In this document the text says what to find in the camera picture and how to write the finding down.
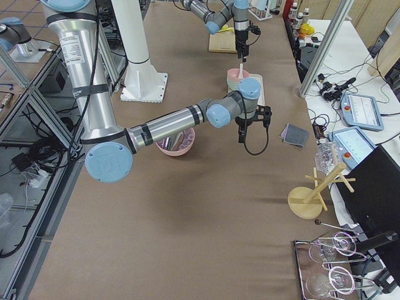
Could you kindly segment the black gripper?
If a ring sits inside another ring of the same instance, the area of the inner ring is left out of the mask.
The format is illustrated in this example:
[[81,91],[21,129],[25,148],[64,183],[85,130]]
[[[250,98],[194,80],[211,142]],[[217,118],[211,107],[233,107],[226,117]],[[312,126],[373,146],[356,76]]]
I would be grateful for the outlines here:
[[235,47],[237,51],[237,58],[242,59],[242,61],[247,61],[249,55],[249,45],[247,45],[247,40],[249,36],[249,29],[234,31],[235,33]]
[[254,116],[241,118],[235,117],[235,123],[238,125],[238,143],[244,144],[246,142],[246,135],[248,127],[253,123]]

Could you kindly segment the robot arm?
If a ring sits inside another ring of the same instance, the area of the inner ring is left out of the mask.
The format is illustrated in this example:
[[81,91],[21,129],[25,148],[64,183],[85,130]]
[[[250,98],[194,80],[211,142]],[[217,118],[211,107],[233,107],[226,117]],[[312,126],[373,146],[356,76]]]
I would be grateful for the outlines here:
[[244,63],[247,61],[249,55],[247,40],[251,26],[251,22],[248,18],[248,1],[226,1],[225,4],[222,5],[221,10],[217,12],[209,10],[201,1],[180,1],[180,3],[182,7],[177,8],[190,11],[199,19],[202,19],[210,34],[216,34],[232,19],[234,22],[237,57],[242,59]]
[[237,118],[253,120],[261,83],[247,77],[230,91],[223,64],[200,47],[210,29],[224,25],[224,16],[246,46],[246,1],[227,1],[213,12],[200,1],[153,1],[146,14],[130,1],[111,4],[128,61],[118,91],[110,87],[99,53],[96,1],[41,2],[60,42],[84,129],[78,136],[84,165],[95,181],[132,179],[140,150],[186,129],[227,131]]

